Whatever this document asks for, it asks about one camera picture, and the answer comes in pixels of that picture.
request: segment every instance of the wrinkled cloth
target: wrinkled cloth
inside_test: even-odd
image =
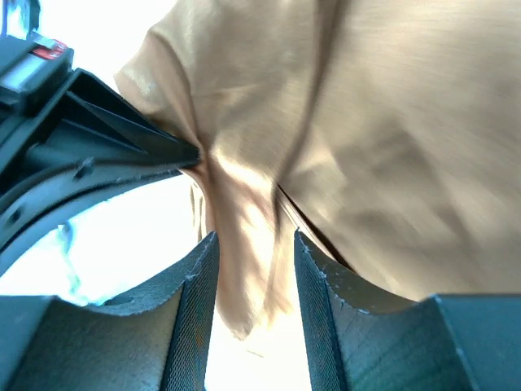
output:
[[[305,371],[307,222],[410,299],[520,290],[520,20],[515,0],[177,0],[150,29],[116,84],[203,152],[195,224],[249,349]]]

